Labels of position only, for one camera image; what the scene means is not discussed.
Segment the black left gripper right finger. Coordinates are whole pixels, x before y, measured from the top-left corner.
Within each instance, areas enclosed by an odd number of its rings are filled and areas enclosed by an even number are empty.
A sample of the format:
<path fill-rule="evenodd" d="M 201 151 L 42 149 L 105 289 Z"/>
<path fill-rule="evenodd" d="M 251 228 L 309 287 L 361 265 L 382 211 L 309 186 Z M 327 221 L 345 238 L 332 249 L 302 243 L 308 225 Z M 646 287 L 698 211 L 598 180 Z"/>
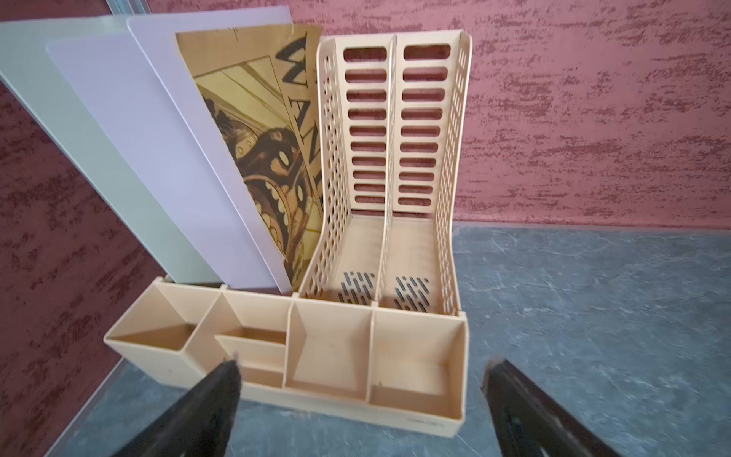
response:
<path fill-rule="evenodd" d="M 620 456 L 504 358 L 485 368 L 482 392 L 504 456 Z"/>

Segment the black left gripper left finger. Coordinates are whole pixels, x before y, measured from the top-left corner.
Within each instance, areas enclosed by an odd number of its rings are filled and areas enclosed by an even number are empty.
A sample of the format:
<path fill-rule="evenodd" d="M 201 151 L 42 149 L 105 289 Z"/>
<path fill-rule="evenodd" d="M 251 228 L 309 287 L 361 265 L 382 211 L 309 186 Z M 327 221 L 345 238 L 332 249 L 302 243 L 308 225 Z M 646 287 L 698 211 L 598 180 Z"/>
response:
<path fill-rule="evenodd" d="M 223 456 L 240 401 L 242 377 L 221 363 L 135 436 L 117 456 Z"/>

